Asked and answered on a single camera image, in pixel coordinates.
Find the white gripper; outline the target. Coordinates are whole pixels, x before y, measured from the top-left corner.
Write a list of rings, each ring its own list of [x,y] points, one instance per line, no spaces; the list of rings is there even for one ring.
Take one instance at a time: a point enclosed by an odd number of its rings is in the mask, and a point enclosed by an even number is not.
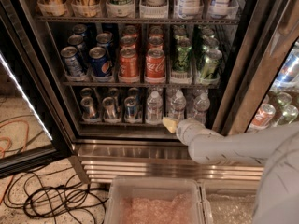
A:
[[[176,119],[163,117],[163,126],[170,133],[176,133],[178,140],[186,146],[215,134],[196,119],[185,119],[178,123]]]

